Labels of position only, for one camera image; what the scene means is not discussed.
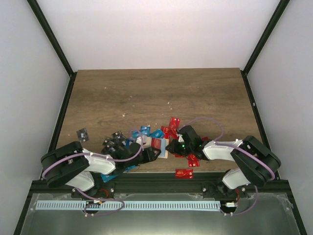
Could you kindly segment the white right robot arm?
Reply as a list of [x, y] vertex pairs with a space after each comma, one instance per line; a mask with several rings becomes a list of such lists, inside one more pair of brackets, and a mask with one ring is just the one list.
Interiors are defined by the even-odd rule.
[[254, 136], [235, 141], [205, 140], [190, 125], [179, 129], [178, 134], [178, 138], [165, 147], [170, 153], [182, 156], [192, 154], [197, 160], [225, 160], [237, 164], [236, 169], [226, 171], [215, 185], [222, 197], [229, 197], [244, 185], [263, 187], [275, 179], [275, 173], [281, 166], [280, 159]]

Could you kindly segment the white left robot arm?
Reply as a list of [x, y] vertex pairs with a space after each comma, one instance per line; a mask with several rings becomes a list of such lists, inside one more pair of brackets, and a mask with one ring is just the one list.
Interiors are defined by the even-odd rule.
[[74, 141], [41, 157], [42, 177], [49, 188], [67, 185], [94, 198], [99, 194], [100, 186], [93, 174], [102, 174], [107, 180], [135, 166], [153, 162], [160, 155], [159, 147], [144, 148], [137, 142], [118, 143], [109, 140], [98, 154]]

